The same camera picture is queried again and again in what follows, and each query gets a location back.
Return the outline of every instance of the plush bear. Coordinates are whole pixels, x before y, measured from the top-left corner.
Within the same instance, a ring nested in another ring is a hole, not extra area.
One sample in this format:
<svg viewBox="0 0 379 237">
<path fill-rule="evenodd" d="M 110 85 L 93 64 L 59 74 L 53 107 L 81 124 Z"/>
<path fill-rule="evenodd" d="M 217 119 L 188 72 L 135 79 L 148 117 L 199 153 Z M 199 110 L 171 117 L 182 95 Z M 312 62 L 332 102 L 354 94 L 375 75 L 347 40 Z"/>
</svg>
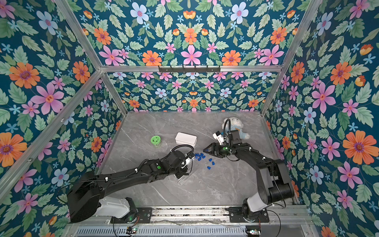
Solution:
<svg viewBox="0 0 379 237">
<path fill-rule="evenodd" d="M 238 130 L 241 139 L 249 139 L 250 138 L 250 135 L 248 133 L 242 132 L 243 123 L 242 123 L 241 120 L 239 120 L 236 117 L 230 117 L 230 118 L 224 119 L 224 122 L 221 125 L 222 131 L 224 131 L 224 124 L 225 124 L 225 122 L 226 122 L 227 119 L 230 119 L 230 122 L 231 122 L 230 123 L 230 129 L 231 129 L 231 131 Z M 226 125 L 225 131 L 227 132 L 228 129 L 229 129 L 229 124 Z"/>
</svg>

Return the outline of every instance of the aluminum frame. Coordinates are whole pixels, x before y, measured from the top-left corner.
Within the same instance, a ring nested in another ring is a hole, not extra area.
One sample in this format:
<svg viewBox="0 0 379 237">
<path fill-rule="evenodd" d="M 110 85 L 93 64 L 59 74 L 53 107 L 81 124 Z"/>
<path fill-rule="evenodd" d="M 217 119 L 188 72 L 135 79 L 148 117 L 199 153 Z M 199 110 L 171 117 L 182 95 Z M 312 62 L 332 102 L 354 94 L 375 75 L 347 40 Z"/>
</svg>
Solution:
<svg viewBox="0 0 379 237">
<path fill-rule="evenodd" d="M 266 114 L 266 111 L 272 101 L 274 100 L 276 91 L 279 89 L 280 82 L 284 78 L 285 74 L 288 71 L 288 68 L 290 67 L 290 64 L 295 56 L 296 51 L 298 50 L 301 41 L 304 38 L 305 33 L 307 32 L 311 21 L 313 20 L 315 14 L 317 13 L 317 9 L 320 6 L 322 0 L 311 0 L 311 2 L 308 5 L 307 10 L 305 11 L 305 14 L 303 16 L 303 19 L 300 22 L 299 29 L 293 38 L 293 41 L 291 43 L 291 46 L 289 50 L 287 51 L 287 54 L 283 60 L 283 67 L 282 71 L 279 73 L 279 75 L 275 78 L 275 81 L 273 85 L 271 86 L 271 90 L 268 93 L 266 97 L 266 102 L 263 108 L 261 109 L 261 116 L 264 116 Z"/>
</svg>

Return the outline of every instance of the wire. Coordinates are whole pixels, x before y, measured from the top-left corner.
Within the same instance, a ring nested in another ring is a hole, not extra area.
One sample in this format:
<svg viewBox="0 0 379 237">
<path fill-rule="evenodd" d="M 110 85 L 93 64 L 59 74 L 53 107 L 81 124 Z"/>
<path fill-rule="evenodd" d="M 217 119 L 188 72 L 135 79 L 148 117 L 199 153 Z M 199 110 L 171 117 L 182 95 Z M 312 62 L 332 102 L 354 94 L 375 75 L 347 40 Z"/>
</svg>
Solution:
<svg viewBox="0 0 379 237">
<path fill-rule="evenodd" d="M 279 235 L 279 233 L 280 233 L 280 229 L 282 228 L 282 222 L 280 221 L 280 217 L 279 217 L 279 215 L 278 215 L 276 212 L 274 212 L 274 213 L 276 214 L 276 216 L 277 216 L 278 219 L 279 219 L 279 231 L 278 231 L 278 234 L 275 236 L 275 237 L 278 237 L 278 235 Z"/>
</svg>

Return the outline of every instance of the white plastic container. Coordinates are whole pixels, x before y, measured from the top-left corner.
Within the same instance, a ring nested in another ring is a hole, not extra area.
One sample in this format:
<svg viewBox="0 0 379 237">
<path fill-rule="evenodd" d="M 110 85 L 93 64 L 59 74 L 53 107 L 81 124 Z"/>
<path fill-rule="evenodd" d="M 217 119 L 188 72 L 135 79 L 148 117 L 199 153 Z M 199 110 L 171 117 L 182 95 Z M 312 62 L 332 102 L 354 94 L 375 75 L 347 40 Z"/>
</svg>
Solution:
<svg viewBox="0 0 379 237">
<path fill-rule="evenodd" d="M 196 145 L 197 137 L 194 135 L 178 132 L 175 140 L 177 144 L 188 144 L 194 147 Z"/>
</svg>

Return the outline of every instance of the light blue flower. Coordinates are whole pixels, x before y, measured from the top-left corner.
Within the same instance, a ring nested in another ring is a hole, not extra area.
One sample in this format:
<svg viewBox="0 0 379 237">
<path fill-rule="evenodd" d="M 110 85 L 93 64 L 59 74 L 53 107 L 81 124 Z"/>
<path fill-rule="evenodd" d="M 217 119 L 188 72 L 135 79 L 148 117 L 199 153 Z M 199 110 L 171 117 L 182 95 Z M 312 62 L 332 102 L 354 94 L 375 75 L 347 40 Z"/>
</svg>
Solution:
<svg viewBox="0 0 379 237">
<path fill-rule="evenodd" d="M 354 122 L 352 122 L 351 125 L 349 124 L 348 126 L 350 128 L 349 131 L 353 130 L 355 132 L 355 130 L 358 129 L 358 126 L 355 126 Z"/>
<path fill-rule="evenodd" d="M 38 229 L 40 229 L 41 227 L 39 226 L 39 225 L 41 225 L 41 222 L 40 223 L 35 223 L 34 224 L 34 228 L 33 229 L 31 229 L 31 231 L 34 231 L 34 232 L 36 232 L 37 233 L 37 231 L 38 231 Z"/>
<path fill-rule="evenodd" d="M 373 59 L 375 59 L 376 58 L 376 56 L 373 56 L 373 57 L 371 57 L 372 56 L 372 54 L 370 53 L 370 54 L 368 54 L 368 56 L 367 56 L 367 58 L 364 58 L 363 59 L 363 61 L 366 61 L 365 62 L 365 65 L 367 64 L 367 63 L 373 63 Z"/>
<path fill-rule="evenodd" d="M 8 131 L 11 131 L 11 133 L 13 133 L 14 131 L 18 130 L 18 128 L 16 127 L 17 124 L 6 124 L 8 126 L 8 128 L 5 130 L 6 132 Z"/>
<path fill-rule="evenodd" d="M 10 48 L 10 44 L 5 45 L 4 43 L 1 43 L 1 45 L 4 47 L 3 51 L 7 51 L 8 53 L 11 53 L 11 51 L 13 51 L 13 49 Z"/>
<path fill-rule="evenodd" d="M 35 178 L 34 181 L 36 182 L 35 184 L 40 184 L 43 178 L 41 178 L 41 175 L 38 176 L 38 178 Z"/>
<path fill-rule="evenodd" d="M 10 111 L 13 111 L 13 114 L 15 115 L 16 113 L 20 112 L 21 107 L 17 107 L 16 105 L 13 105 L 13 108 L 10 108 Z"/>
</svg>

